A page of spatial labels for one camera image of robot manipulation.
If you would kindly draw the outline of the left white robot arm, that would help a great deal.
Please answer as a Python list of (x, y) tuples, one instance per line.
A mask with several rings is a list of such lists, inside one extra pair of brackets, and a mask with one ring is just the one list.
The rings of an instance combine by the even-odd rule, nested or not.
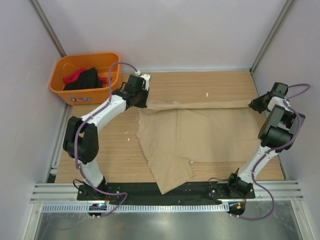
[(149, 74), (131, 74), (104, 103), (82, 117), (72, 116), (67, 122), (62, 148), (73, 158), (83, 177), (84, 190), (95, 200), (101, 200), (107, 194), (106, 179), (97, 162), (99, 132), (129, 108), (147, 107), (150, 80)]

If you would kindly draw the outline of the black t shirt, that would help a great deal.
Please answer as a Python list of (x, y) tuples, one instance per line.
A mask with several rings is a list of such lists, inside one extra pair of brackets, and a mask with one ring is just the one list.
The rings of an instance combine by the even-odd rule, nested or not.
[(75, 91), (75, 90), (87, 90), (87, 89), (97, 89), (102, 88), (103, 85), (100, 83), (99, 79), (97, 78), (96, 68), (88, 68), (91, 69), (89, 72), (82, 72), (78, 79), (71, 84), (64, 86), (64, 91)]

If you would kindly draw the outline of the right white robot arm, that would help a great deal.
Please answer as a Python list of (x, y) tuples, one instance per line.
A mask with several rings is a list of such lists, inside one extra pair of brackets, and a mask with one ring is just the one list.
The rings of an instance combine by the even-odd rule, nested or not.
[(258, 133), (257, 152), (228, 178), (225, 192), (229, 197), (246, 198), (254, 191), (256, 177), (266, 164), (294, 144), (306, 116), (291, 107), (291, 98), (287, 96), (289, 88), (287, 84), (275, 82), (270, 91), (250, 102), (252, 110), (268, 111), (269, 115)]

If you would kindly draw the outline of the orange plastic basket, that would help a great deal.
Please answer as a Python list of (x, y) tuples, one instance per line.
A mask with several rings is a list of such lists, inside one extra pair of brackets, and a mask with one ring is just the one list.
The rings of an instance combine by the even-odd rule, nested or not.
[[(49, 89), (57, 94), (65, 103), (72, 106), (101, 104), (109, 97), (109, 87), (115, 90), (123, 82), (121, 65), (118, 64), (112, 67), (111, 73), (109, 73), (111, 65), (120, 60), (120, 56), (114, 52), (65, 56), (55, 65), (49, 82)], [(96, 68), (97, 74), (107, 79), (107, 84), (103, 85), (102, 88), (64, 90), (65, 84), (63, 78), (82, 68)]]

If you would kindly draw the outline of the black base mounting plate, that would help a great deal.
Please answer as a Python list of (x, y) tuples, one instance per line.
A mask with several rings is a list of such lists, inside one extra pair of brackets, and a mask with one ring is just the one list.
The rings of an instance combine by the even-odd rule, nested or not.
[(155, 182), (108, 183), (102, 190), (113, 194), (126, 192), (127, 198), (123, 204), (133, 206), (219, 205), (222, 200), (256, 197), (254, 190), (244, 196), (228, 190), (226, 183), (214, 181), (186, 182), (165, 194), (161, 194)]

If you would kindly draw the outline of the red t shirt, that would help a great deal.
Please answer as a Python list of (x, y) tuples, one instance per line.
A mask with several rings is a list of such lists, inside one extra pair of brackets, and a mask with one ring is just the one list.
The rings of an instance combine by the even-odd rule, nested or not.
[[(75, 71), (74, 73), (72, 73), (71, 75), (64, 77), (63, 78), (63, 83), (65, 85), (69, 85), (69, 84), (77, 81), (82, 72), (89, 72), (89, 71), (91, 71), (91, 69), (80, 68), (77, 71)], [(102, 85), (107, 85), (108, 84), (107, 83), (107, 79), (104, 78), (104, 77), (99, 76), (98, 73), (96, 73), (96, 77), (98, 78), (98, 80), (100, 81), (100, 83)]]

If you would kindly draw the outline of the aluminium frame rail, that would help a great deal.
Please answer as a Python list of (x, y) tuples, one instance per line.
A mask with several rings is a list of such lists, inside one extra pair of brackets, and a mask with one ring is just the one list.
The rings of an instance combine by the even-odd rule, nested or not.
[[(302, 201), (304, 199), (296, 180), (262, 180), (258, 184), (267, 188), (276, 201)], [(30, 201), (32, 203), (68, 203), (76, 201), (78, 190), (71, 183), (36, 184)]]

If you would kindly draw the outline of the beige t shirt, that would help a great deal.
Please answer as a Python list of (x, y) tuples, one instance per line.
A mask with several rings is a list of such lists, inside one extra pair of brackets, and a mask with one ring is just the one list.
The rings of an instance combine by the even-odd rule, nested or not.
[(136, 136), (162, 194), (193, 177), (192, 162), (245, 162), (260, 144), (246, 100), (151, 101), (138, 114)]

